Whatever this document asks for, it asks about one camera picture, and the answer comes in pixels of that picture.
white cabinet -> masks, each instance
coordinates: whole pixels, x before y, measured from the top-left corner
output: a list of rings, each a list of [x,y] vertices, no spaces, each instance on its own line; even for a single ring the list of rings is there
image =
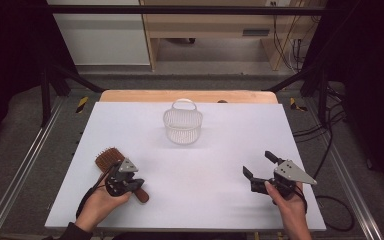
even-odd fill
[[[48,0],[52,5],[139,5],[137,0]],[[54,14],[76,65],[149,65],[140,14]]]

white table surface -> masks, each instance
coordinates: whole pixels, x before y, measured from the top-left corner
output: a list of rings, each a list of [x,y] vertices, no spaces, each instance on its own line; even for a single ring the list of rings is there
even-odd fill
[[[266,150],[304,169],[280,104],[197,103],[201,137],[192,145],[170,142],[162,120],[171,103],[96,103],[45,226],[65,228],[100,170],[96,156],[116,147],[139,168],[136,178],[150,200],[134,195],[98,227],[129,231],[258,231],[282,229],[267,195],[253,193],[242,173],[271,178]],[[310,230],[325,224],[310,185],[304,184]]]

brown brush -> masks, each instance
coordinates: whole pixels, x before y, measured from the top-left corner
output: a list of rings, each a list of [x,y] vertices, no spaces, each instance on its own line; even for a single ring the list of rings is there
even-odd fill
[[[101,169],[102,172],[105,172],[112,164],[118,161],[124,161],[125,157],[118,151],[117,148],[108,148],[103,151],[95,160],[96,165]],[[149,200],[149,195],[145,190],[139,188],[133,192],[136,197],[142,203],[146,203]]]

black sleeve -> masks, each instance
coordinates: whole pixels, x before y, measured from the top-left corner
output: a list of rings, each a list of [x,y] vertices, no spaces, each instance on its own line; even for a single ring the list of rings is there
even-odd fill
[[[74,223],[70,222],[67,229],[58,240],[89,240],[93,233],[88,233],[77,227]],[[47,237],[43,240],[53,240],[52,237]]]

hand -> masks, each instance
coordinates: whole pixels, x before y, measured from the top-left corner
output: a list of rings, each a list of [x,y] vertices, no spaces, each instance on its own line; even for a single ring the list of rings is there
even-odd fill
[[[279,208],[283,227],[290,239],[311,239],[305,218],[304,202],[295,193],[284,199],[279,191],[268,181],[264,182],[267,192]],[[302,183],[297,182],[302,190]]]
[[[113,197],[107,192],[105,187],[98,187],[86,201],[82,212],[74,224],[86,232],[92,232],[116,207],[127,202],[130,195],[132,193],[127,192],[122,196]]]

